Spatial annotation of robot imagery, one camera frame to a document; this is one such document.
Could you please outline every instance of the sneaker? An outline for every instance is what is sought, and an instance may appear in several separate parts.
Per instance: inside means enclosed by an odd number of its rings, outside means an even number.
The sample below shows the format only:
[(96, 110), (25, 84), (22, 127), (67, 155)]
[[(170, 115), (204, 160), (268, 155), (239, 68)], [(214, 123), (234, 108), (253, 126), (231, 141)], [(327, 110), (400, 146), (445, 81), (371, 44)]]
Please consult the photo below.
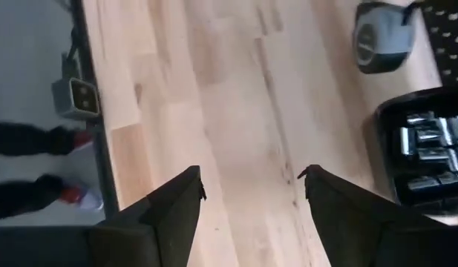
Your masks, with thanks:
[(101, 196), (81, 186), (72, 185), (64, 189), (59, 200), (86, 211), (100, 211), (103, 208)]
[(73, 152), (91, 146), (93, 144), (92, 139), (89, 131), (76, 131), (73, 135)]

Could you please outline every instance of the gray floor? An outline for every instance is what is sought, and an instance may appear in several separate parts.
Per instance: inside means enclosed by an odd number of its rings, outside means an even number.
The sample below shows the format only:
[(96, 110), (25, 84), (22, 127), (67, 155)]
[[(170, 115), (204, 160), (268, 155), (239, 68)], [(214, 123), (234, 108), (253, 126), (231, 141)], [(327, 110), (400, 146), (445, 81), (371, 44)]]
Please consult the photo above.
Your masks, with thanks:
[[(0, 0), (0, 120), (42, 128), (83, 127), (61, 119), (53, 109), (50, 84), (61, 76), (61, 53), (70, 47), (71, 17), (54, 0)], [(0, 156), (0, 181), (34, 180), (43, 173), (80, 179), (97, 188), (92, 148), (69, 156)], [(0, 221), (0, 225), (75, 225), (103, 220), (54, 203), (45, 210)]]

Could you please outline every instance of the wood grain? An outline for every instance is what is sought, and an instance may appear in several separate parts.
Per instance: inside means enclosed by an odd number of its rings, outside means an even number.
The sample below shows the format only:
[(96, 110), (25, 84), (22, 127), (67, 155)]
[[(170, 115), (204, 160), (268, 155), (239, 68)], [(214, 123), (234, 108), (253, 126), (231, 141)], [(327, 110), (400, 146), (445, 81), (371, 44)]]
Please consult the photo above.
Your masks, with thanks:
[(384, 78), (351, 59), (357, 2), (84, 0), (121, 208), (200, 165), (189, 266), (328, 266), (294, 177), (376, 190), (362, 125)]

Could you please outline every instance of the black pants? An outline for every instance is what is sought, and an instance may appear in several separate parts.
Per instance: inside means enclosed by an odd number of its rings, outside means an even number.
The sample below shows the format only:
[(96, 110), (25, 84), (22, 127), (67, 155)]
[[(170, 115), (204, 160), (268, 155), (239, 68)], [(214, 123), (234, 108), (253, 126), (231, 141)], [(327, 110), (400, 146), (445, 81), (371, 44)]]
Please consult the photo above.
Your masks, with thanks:
[[(66, 155), (73, 150), (74, 132), (62, 127), (44, 131), (31, 125), (0, 122), (0, 154), (28, 156)], [(0, 219), (41, 210), (65, 189), (63, 179), (45, 174), (35, 182), (0, 183)]]

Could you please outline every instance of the polka dot fabric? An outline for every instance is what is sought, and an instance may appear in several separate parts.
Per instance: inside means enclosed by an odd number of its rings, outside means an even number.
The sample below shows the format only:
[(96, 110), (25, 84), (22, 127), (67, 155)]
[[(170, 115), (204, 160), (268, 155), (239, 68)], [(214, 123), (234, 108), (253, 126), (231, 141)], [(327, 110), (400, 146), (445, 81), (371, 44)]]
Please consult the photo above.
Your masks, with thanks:
[(458, 85), (458, 4), (426, 1), (422, 12), (442, 83)]

